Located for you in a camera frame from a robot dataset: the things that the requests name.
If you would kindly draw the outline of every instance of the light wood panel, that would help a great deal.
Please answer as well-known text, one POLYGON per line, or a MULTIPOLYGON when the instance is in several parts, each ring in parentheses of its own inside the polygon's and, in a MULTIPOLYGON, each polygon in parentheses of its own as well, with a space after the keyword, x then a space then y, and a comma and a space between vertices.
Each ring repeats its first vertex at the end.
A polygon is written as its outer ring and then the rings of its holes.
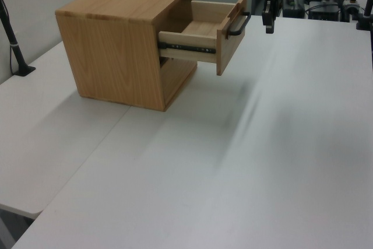
POLYGON ((234 3, 181 0, 170 11, 170 17, 221 23, 233 7, 234 3))
POLYGON ((152 22, 179 0, 75 0, 56 15, 103 20, 152 22))
POLYGON ((163 110, 153 26, 61 16, 57 22, 81 96, 163 110))
POLYGON ((157 32, 160 31, 171 31, 171 32, 182 32, 192 21, 191 17, 172 17, 172 11, 178 9, 179 3, 191 0, 179 0, 174 2, 172 5, 165 9, 162 14, 158 15, 153 21, 157 32))
POLYGON ((238 0, 227 18, 217 29, 217 48, 216 48, 216 74, 222 75, 227 67, 234 52, 239 46, 242 38, 245 36, 243 31, 239 36, 227 36, 228 30, 236 30, 241 27, 245 17, 240 16, 241 12, 246 10, 247 0, 238 0))
POLYGON ((161 80, 166 107, 174 100, 185 82, 191 78, 196 68, 196 61, 168 59, 164 63, 161 68, 161 80))
POLYGON ((192 21, 183 31, 184 34, 213 36, 216 38, 216 31, 220 23, 192 21))
POLYGON ((205 48, 216 48, 215 36, 190 35, 161 31, 158 34, 159 41, 170 44, 191 45, 205 48))
POLYGON ((206 52, 193 52, 176 49, 159 49, 159 54, 161 57, 166 58, 178 58, 184 60, 216 63, 216 54, 208 54, 206 52))

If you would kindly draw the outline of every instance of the open drawer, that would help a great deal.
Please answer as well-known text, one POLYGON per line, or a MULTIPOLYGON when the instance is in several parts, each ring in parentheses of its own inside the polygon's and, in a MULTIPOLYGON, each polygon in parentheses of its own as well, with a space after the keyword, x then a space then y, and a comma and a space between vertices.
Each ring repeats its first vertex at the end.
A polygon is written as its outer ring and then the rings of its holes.
POLYGON ((247 0, 180 0, 158 32, 160 57, 212 62, 216 74, 223 74, 245 34, 250 19, 246 7, 247 0))

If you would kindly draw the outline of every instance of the black metal handle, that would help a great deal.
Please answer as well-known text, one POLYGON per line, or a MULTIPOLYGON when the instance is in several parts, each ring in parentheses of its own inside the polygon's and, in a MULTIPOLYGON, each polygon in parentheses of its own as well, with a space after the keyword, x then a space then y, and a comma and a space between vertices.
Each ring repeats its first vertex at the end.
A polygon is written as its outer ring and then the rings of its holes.
POLYGON ((242 26, 240 27, 240 29, 239 29, 239 30, 235 30, 235 31, 231 31, 231 30, 229 30, 229 31, 228 31, 228 35, 231 35, 231 36, 238 36, 238 35, 240 35, 240 34, 244 31, 246 24, 249 22, 249 20, 250 20, 250 18, 251 18, 251 14, 250 14, 250 12, 248 12, 248 11, 243 11, 243 12, 242 12, 242 15, 243 15, 243 16, 247 16, 247 18, 246 18, 245 21, 243 22, 243 24, 242 24, 242 26))

